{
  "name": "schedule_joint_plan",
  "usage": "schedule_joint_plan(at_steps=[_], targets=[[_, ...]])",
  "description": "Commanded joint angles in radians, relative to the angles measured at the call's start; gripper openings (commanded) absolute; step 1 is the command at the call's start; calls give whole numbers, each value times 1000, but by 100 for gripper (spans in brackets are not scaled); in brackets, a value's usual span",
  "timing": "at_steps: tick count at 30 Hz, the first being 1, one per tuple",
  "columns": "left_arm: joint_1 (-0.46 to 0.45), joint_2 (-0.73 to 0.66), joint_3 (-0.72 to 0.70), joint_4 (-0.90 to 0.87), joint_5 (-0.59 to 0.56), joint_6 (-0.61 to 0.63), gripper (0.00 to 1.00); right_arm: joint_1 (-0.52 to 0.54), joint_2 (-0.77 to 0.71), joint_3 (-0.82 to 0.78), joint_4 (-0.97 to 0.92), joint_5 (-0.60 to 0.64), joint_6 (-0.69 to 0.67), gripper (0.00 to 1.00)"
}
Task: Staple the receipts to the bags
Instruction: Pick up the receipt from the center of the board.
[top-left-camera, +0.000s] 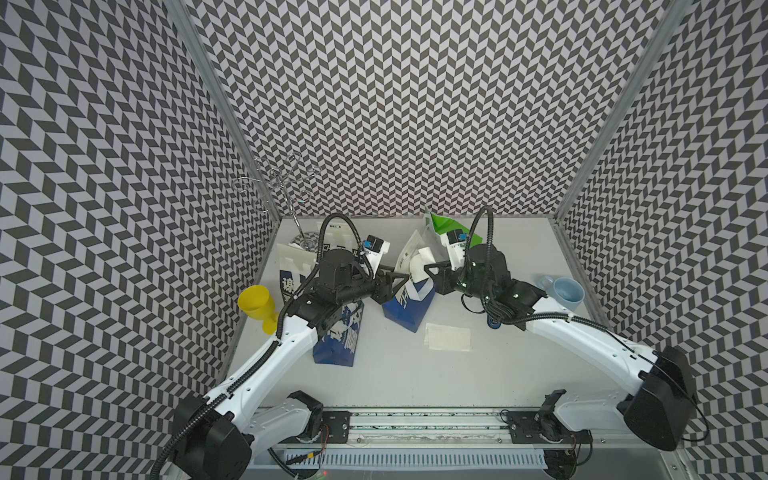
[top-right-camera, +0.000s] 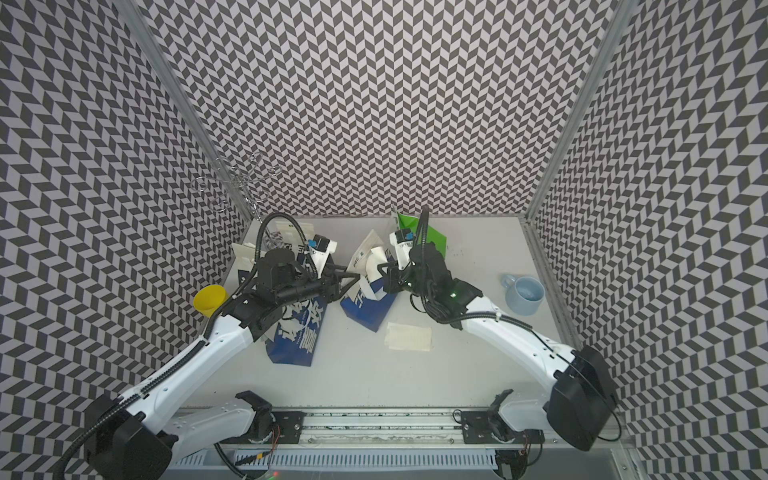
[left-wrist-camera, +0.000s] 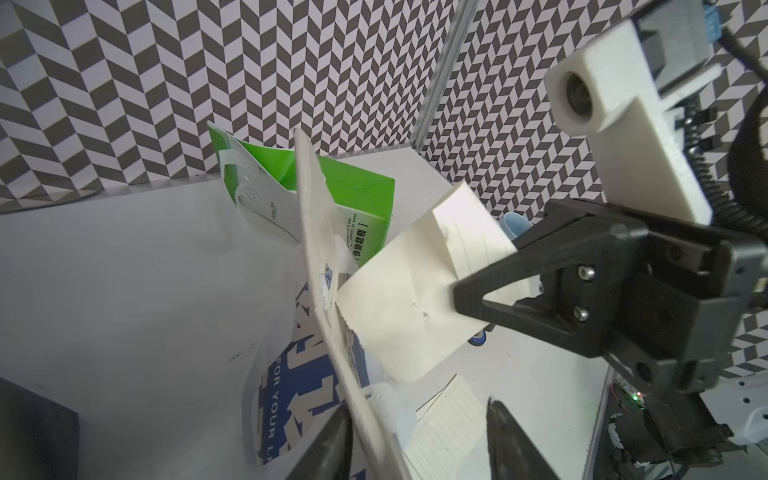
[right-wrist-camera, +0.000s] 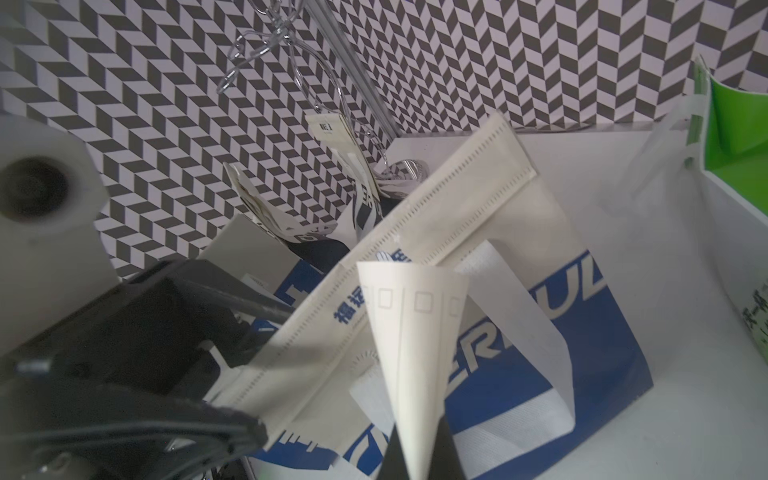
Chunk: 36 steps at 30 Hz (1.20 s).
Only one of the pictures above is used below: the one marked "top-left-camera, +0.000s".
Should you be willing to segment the blue black stapler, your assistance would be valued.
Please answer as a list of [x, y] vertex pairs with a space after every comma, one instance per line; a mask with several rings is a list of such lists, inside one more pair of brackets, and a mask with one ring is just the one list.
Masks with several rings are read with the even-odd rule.
[[494, 330], [499, 329], [501, 327], [501, 323], [490, 315], [487, 316], [487, 325], [489, 328]]

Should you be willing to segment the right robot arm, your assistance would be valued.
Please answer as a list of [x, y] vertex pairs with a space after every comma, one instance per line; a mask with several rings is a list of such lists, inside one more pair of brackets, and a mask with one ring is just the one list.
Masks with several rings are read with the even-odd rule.
[[657, 350], [576, 315], [552, 291], [512, 278], [505, 256], [491, 244], [454, 244], [448, 260], [417, 270], [433, 281], [438, 294], [478, 298], [492, 322], [548, 339], [614, 382], [614, 389], [591, 394], [552, 392], [543, 408], [561, 426], [629, 431], [661, 451], [686, 441], [685, 431], [700, 408], [693, 369], [682, 350]]

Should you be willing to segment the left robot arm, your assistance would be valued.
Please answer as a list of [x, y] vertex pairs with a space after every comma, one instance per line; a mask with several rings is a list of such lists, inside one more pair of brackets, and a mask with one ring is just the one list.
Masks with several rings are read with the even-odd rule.
[[339, 321], [344, 306], [365, 298], [384, 304], [409, 278], [381, 265], [369, 249], [359, 255], [345, 249], [320, 253], [280, 311], [269, 342], [207, 394], [192, 394], [178, 404], [172, 437], [150, 478], [160, 478], [164, 465], [172, 463], [192, 479], [238, 479], [253, 455], [309, 430], [312, 398], [290, 398], [269, 409], [262, 427], [254, 427], [252, 419], [281, 377]]

